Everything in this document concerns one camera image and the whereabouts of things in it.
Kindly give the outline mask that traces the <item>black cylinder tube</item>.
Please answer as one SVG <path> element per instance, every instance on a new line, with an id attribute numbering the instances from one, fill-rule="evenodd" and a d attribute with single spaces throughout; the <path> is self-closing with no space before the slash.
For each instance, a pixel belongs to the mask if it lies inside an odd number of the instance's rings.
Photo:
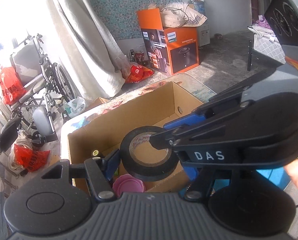
<path id="1" fill-rule="evenodd" d="M 99 150 L 93 150 L 93 152 L 92 152 L 93 159 L 102 159 L 104 157 L 105 156 Z"/>

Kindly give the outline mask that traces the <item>pink plastic lid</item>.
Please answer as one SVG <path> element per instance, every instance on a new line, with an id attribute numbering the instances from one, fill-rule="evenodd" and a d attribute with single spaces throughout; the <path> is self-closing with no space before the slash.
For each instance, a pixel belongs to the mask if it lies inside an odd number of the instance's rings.
<path id="1" fill-rule="evenodd" d="M 120 197 L 124 192 L 145 192 L 145 185 L 141 180 L 130 174 L 124 174 L 114 181 L 113 190 Z"/>

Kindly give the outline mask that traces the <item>black electrical tape roll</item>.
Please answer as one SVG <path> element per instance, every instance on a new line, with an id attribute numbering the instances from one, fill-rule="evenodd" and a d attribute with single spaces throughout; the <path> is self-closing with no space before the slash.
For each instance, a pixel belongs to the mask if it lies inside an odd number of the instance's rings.
<path id="1" fill-rule="evenodd" d="M 130 131 L 120 144 L 120 158 L 125 170 L 142 181 L 167 178 L 178 165 L 178 157 L 170 148 L 155 149 L 150 136 L 161 133 L 157 126 L 142 126 Z"/>

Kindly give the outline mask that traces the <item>open cardboard box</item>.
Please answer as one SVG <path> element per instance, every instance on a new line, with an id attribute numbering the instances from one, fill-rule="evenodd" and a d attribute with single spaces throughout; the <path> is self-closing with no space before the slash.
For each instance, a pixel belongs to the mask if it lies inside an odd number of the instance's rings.
<path id="1" fill-rule="evenodd" d="M 141 126 L 163 127 L 167 122 L 191 113 L 202 105 L 201 100 L 174 82 L 167 82 L 150 92 L 136 90 L 137 96 L 123 102 L 119 99 L 100 105 L 92 110 L 96 117 L 87 117 L 87 124 L 69 135 L 68 146 L 61 142 L 61 158 L 72 164 L 83 163 L 92 157 L 93 150 L 107 155 L 119 148 L 124 136 Z M 178 163 L 165 179 L 144 182 L 146 192 L 177 192 L 189 183 L 189 178 Z"/>

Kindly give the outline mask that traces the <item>red bag on floor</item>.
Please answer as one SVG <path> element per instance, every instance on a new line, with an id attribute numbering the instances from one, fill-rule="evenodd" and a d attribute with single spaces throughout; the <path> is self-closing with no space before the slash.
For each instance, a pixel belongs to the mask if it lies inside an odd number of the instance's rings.
<path id="1" fill-rule="evenodd" d="M 35 172 L 47 164 L 49 155 L 50 150 L 37 151 L 14 144 L 9 156 L 9 167 L 16 172 Z"/>

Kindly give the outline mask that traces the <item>orange Philips box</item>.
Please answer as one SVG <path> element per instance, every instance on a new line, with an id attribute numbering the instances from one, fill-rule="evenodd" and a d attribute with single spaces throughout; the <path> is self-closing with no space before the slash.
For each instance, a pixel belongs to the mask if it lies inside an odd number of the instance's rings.
<path id="1" fill-rule="evenodd" d="M 195 27 L 163 27 L 158 8 L 139 10 L 137 17 L 152 69 L 173 76 L 199 65 Z"/>

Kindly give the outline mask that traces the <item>red snack bag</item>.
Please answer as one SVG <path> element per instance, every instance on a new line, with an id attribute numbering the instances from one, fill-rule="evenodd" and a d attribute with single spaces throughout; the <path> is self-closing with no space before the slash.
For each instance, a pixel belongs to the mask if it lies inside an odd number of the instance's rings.
<path id="1" fill-rule="evenodd" d="M 130 74 L 125 79 L 125 83 L 139 83 L 146 80 L 154 74 L 154 71 L 150 68 L 139 64 L 131 65 Z"/>

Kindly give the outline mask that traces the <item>white quilted basket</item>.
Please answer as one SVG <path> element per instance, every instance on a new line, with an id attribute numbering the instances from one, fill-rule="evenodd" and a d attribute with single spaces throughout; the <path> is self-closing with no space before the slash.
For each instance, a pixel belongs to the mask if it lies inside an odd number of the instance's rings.
<path id="1" fill-rule="evenodd" d="M 285 54 L 273 30 L 258 24 L 248 26 L 253 33 L 253 49 L 282 64 L 285 64 Z"/>

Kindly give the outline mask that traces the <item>wheelchair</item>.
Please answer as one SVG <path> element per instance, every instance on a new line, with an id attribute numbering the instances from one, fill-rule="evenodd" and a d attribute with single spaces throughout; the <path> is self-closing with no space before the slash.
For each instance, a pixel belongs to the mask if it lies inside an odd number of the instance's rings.
<path id="1" fill-rule="evenodd" d="M 57 141 L 54 107 L 64 119 L 69 118 L 63 106 L 76 98 L 73 81 L 61 64 L 50 61 L 42 45 L 41 34 L 29 35 L 10 55 L 25 93 L 10 106 L 11 116 L 0 132 L 1 153 L 11 148 L 20 129 L 27 132 L 35 147 Z"/>

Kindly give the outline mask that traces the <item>white cap on box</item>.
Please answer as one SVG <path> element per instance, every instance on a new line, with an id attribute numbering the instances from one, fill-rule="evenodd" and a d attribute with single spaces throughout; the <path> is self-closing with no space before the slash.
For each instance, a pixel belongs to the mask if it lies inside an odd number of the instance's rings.
<path id="1" fill-rule="evenodd" d="M 167 4 L 160 10 L 160 16 L 165 28 L 199 27 L 208 19 L 184 2 Z"/>

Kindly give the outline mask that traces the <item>red plastic bag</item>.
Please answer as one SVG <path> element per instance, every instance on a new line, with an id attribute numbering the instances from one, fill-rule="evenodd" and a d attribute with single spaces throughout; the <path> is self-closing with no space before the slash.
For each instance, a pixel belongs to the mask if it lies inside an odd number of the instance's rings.
<path id="1" fill-rule="evenodd" d="M 26 93 L 17 72 L 13 67 L 4 67 L 0 71 L 0 87 L 2 90 L 3 102 L 12 105 Z"/>

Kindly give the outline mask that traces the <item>black tracker device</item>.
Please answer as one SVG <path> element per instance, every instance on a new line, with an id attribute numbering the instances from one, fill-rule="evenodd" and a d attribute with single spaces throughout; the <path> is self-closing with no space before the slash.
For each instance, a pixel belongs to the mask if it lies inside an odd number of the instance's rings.
<path id="1" fill-rule="evenodd" d="M 298 0 L 271 0 L 264 15 L 281 45 L 298 46 Z"/>

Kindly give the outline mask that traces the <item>white curtain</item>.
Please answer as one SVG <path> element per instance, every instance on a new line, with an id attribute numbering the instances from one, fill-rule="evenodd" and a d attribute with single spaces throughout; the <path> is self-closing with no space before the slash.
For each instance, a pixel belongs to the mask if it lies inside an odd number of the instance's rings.
<path id="1" fill-rule="evenodd" d="M 114 97 L 128 77 L 129 62 L 90 0 L 48 3 L 68 57 L 66 70 L 78 92 L 90 101 Z"/>

